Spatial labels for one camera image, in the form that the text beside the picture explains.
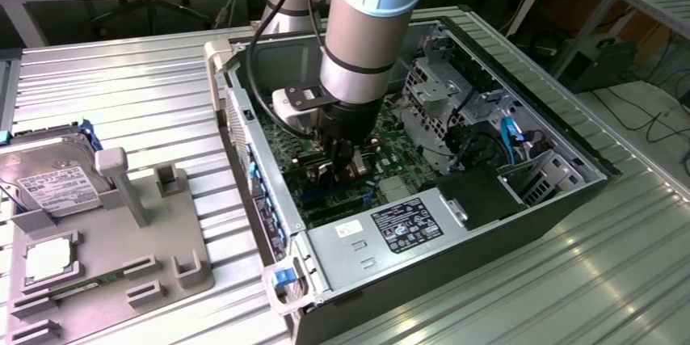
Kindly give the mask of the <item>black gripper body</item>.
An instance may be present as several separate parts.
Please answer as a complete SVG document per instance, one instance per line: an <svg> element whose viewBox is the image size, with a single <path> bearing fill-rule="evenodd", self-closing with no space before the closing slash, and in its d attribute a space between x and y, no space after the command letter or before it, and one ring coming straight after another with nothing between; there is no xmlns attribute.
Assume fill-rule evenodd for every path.
<svg viewBox="0 0 690 345"><path fill-rule="evenodd" d="M374 128L380 107L381 99L361 104L338 101L318 107L316 133L321 143L346 141L360 145Z"/></svg>

